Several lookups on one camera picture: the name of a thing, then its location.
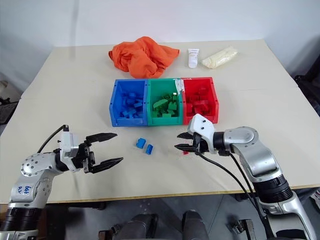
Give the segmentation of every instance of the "green bin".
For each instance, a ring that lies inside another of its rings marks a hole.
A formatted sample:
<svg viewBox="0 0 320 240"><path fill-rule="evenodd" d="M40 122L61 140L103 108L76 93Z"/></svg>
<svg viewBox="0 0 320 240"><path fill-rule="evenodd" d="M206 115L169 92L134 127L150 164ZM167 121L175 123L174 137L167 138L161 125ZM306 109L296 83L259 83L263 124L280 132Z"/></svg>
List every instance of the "green bin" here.
<svg viewBox="0 0 320 240"><path fill-rule="evenodd" d="M182 125L183 124L183 104L182 94L178 93L177 116L174 117L152 117L153 105L159 101L163 95L178 93L175 80L173 78L149 79L147 91L147 118L148 126L159 125Z"/></svg>

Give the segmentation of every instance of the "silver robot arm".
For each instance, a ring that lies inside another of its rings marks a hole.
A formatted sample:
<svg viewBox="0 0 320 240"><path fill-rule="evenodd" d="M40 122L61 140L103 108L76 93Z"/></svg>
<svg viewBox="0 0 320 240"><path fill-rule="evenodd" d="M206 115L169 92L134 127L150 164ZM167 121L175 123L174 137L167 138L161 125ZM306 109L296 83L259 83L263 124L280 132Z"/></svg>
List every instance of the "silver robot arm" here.
<svg viewBox="0 0 320 240"><path fill-rule="evenodd" d="M40 153L46 143L60 130L59 148L53 152ZM69 132L67 125L59 128L35 153L21 163L21 176L11 190L6 219L1 224L0 240L35 240L37 224L52 190L55 176L65 171L98 173L122 161L123 157L95 164L91 143L103 142L117 136L114 133L99 133L87 136L79 144L78 138Z"/></svg>
<svg viewBox="0 0 320 240"><path fill-rule="evenodd" d="M188 126L193 145L176 145L189 152L210 152L228 156L239 155L243 169L252 182L259 203L267 214L273 237L316 240L315 230L296 193L289 187L274 155L259 140L258 132L251 127L238 127L216 132L215 127L200 114ZM182 133L178 137L188 138Z"/></svg>

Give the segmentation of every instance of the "plastic bin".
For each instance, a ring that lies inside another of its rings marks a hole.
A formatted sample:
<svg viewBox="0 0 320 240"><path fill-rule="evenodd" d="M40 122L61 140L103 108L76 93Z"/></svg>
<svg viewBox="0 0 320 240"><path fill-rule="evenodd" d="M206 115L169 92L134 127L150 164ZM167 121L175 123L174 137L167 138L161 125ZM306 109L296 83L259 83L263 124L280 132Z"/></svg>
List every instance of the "plastic bin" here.
<svg viewBox="0 0 320 240"><path fill-rule="evenodd" d="M183 83L183 124L188 125L196 113L200 113L216 124L219 115L219 102L212 77L183 78ZM205 104L195 107L195 103Z"/></svg>
<svg viewBox="0 0 320 240"><path fill-rule="evenodd" d="M147 118L149 126L159 125L182 125L183 124L183 104L182 94L178 94L175 80L173 78L149 79L147 94ZM174 117L153 117L153 104L162 99L165 94L177 93L177 111Z"/></svg>
<svg viewBox="0 0 320 240"><path fill-rule="evenodd" d="M147 126L147 92L147 79L115 80L109 105L112 126ZM127 104L128 99L130 99L132 104ZM137 101L140 101L142 106L134 107L133 102L138 103ZM124 116L124 112L130 112L132 110L136 111L136 113Z"/></svg>

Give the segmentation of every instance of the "table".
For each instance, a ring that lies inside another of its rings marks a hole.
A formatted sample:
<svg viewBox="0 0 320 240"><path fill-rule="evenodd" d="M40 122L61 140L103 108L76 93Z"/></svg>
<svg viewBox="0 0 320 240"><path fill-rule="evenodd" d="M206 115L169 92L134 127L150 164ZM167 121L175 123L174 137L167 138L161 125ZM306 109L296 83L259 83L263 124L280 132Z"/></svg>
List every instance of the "table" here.
<svg viewBox="0 0 320 240"><path fill-rule="evenodd" d="M292 188L320 187L320 118L263 40L166 45L181 53L161 77L213 77L220 103L218 131L239 126L257 129ZM199 48L203 59L230 45L239 50L231 62L214 70L200 65L188 68L188 48ZM114 68L110 49L111 45L54 48L0 137L0 203L8 202L21 162L62 124L68 124L80 141L100 132L117 133L107 142L94 143L92 150L97 162L124 160L97 174L68 171L55 177L50 203L240 193L224 171L174 148L186 142L176 136L187 126L111 126L114 80L131 77ZM57 148L58 137L44 151ZM154 145L152 155L135 147L140 137ZM207 156L245 184L229 157Z"/></svg>

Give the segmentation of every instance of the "white tube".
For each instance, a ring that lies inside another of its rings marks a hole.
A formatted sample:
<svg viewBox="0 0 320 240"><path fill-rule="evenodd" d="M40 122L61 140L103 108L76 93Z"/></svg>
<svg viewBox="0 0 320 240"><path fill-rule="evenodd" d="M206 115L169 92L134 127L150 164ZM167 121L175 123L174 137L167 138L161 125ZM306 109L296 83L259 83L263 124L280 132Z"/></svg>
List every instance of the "white tube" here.
<svg viewBox="0 0 320 240"><path fill-rule="evenodd" d="M236 50L233 46L227 47L222 51L217 52L216 54L207 57L202 60L202 64L209 69L215 69L233 59L238 54L238 50Z"/></svg>
<svg viewBox="0 0 320 240"><path fill-rule="evenodd" d="M188 53L189 53L189 61L188 61L189 68L195 69L198 65L199 49L188 49Z"/></svg>

